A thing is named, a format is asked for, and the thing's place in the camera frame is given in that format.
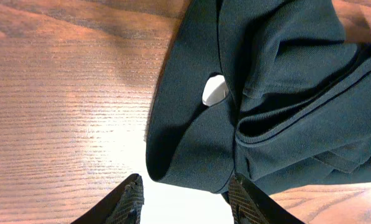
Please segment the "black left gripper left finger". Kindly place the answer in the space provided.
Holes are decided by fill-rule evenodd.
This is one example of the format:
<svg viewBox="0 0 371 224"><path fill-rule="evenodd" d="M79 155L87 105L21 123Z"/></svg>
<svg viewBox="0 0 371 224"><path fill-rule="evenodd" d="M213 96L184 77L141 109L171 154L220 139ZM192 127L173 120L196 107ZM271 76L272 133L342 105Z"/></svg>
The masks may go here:
<svg viewBox="0 0 371 224"><path fill-rule="evenodd" d="M71 224L140 224L143 205L142 176L131 174Z"/></svg>

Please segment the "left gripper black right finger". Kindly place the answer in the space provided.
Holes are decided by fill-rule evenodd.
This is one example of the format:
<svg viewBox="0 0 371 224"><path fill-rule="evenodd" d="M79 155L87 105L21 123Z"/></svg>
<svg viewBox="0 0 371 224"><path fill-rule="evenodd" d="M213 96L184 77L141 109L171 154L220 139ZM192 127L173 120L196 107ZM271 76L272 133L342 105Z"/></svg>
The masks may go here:
<svg viewBox="0 0 371 224"><path fill-rule="evenodd" d="M231 177L228 198L235 224L304 224L242 174Z"/></svg>

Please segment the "black t-shirt with logo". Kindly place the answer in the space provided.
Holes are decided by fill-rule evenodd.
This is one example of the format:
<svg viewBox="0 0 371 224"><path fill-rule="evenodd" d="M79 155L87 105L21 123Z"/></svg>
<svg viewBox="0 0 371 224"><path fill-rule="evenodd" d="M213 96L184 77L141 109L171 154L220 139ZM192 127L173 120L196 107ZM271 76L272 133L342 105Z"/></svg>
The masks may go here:
<svg viewBox="0 0 371 224"><path fill-rule="evenodd" d="M146 167L163 184L267 194L371 182L371 44L331 1L192 1L162 71Z"/></svg>

